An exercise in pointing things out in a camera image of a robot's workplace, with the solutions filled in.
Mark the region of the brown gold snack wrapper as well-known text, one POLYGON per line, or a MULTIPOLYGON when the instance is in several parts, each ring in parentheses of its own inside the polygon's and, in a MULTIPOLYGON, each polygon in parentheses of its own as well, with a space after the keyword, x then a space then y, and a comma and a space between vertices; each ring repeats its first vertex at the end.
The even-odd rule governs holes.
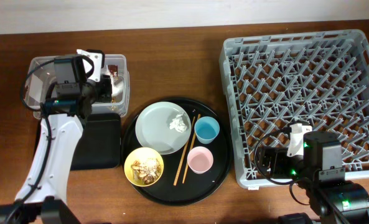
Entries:
POLYGON ((118 80, 118 66, 117 65, 108 65, 108 75, 111 77, 112 80, 118 80))

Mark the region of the grey round plate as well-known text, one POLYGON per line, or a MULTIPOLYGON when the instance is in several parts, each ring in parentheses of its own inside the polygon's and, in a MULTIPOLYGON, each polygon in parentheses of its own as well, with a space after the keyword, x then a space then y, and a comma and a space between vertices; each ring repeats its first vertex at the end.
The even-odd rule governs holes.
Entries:
POLYGON ((161 155, 172 154, 185 146, 190 137, 191 123, 189 115, 181 106, 160 101, 141 111, 135 124, 135 133, 143 147, 152 148, 161 155), (181 113, 188 127, 183 133, 169 129, 172 119, 181 113))

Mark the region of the pink plastic cup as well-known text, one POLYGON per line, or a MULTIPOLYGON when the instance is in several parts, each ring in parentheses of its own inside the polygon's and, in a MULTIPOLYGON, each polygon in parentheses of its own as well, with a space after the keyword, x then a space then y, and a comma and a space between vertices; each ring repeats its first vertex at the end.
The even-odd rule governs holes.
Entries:
POLYGON ((212 167, 213 154, 206 147, 197 146, 190 150, 187 164, 194 173, 203 174, 212 167))

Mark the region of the light blue plastic cup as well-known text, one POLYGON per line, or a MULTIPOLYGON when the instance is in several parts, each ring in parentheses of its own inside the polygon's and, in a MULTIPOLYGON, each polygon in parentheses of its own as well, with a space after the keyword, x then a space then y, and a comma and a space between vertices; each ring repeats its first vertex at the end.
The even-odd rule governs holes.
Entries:
POLYGON ((218 136, 220 125, 215 118, 204 116, 197 120, 194 131, 199 142, 210 144, 218 136))

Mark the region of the white tissue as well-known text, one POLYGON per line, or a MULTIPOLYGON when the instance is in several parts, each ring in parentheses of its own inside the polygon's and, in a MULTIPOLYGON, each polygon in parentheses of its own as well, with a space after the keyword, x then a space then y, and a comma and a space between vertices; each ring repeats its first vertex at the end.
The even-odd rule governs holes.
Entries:
POLYGON ((169 124, 169 129, 174 129, 179 133, 183 133, 187 130, 187 125, 184 123, 184 114, 178 114, 175 118, 172 119, 172 122, 169 124))

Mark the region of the yellow bowl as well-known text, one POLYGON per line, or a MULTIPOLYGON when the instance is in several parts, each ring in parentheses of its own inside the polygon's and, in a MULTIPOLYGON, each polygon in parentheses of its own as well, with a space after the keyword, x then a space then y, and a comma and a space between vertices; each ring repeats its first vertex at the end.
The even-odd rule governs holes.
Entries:
POLYGON ((148 158, 155 158, 157 159, 161 166, 162 166, 162 174, 164 172, 164 161, 162 159, 162 156, 154 149, 151 149, 149 147, 140 147, 135 149, 133 152, 130 152, 129 155, 127 156, 125 162, 124 162, 124 173, 126 178, 135 186, 138 187, 148 187, 151 186, 152 184, 155 184, 161 177, 161 176, 152 184, 149 185, 144 185, 138 181, 135 181, 133 178, 133 172, 131 170, 131 164, 135 161, 135 160, 143 160, 143 159, 148 159, 148 158))

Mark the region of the wooden chopstick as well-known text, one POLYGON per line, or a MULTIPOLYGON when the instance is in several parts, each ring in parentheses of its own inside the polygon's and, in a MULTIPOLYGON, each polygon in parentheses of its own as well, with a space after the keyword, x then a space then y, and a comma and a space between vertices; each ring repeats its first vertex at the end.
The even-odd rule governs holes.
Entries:
POLYGON ((192 136, 192 141, 191 141, 191 144, 190 144, 190 149, 189 149, 189 153, 187 154, 187 163, 186 163, 186 167, 185 167, 185 170, 184 170, 184 175, 183 175, 183 178, 182 178, 182 184, 185 183, 185 180, 186 180, 186 177, 187 177, 187 171, 188 171, 188 168, 189 168, 189 165, 188 165, 188 156, 190 154, 190 151, 193 149, 194 147, 194 143, 195 143, 195 138, 196 138, 196 133, 195 133, 195 124, 196 122, 200 119, 201 117, 201 114, 198 114, 196 120, 194 121, 193 123, 193 136, 192 136))
MULTIPOLYGON (((193 117, 193 119, 192 119, 190 133, 192 132, 192 128, 194 126, 194 123, 195 123, 195 117, 193 117)), ((179 166, 177 168, 177 172, 176 172, 176 175, 175 175, 173 186, 177 185, 177 182, 178 182, 178 179, 179 179, 179 176, 180 176, 180 171, 181 171, 181 168, 182 168, 182 164, 183 164, 183 161, 184 161, 185 153, 186 153, 187 147, 189 145, 189 142, 190 142, 190 139, 187 140, 187 142, 184 146, 184 149, 182 151, 182 155, 181 155, 181 158, 180 158, 179 166)))

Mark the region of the peanut shells and rice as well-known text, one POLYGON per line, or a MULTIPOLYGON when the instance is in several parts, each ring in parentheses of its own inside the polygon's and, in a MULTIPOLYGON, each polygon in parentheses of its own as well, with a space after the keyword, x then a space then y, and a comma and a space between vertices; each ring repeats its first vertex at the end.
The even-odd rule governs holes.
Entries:
POLYGON ((154 183, 162 174, 162 166, 155 158, 135 160, 131 164, 133 178, 144 185, 154 183))

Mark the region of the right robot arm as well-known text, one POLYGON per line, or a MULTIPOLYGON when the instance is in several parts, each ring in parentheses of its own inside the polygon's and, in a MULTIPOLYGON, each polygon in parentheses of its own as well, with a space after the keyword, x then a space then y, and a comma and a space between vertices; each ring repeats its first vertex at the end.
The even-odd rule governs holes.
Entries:
POLYGON ((303 155, 286 157, 281 148, 255 146, 254 164, 263 174, 263 159, 273 171, 288 178, 290 189, 297 185, 306 191, 308 206, 320 223, 369 223, 369 194, 360 184, 345 178, 342 145, 337 135, 311 131, 302 135, 303 155))

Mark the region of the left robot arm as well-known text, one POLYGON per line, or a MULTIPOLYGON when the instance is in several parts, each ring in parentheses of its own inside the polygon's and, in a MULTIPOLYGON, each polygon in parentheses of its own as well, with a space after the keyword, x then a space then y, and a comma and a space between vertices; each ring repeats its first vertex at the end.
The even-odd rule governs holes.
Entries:
POLYGON ((41 132, 28 176, 12 204, 0 206, 0 223, 78 223, 67 206, 67 183, 75 149, 83 134, 81 121, 94 102, 112 95, 111 80, 101 75, 105 54, 80 50, 57 56, 56 81, 37 109, 41 132))

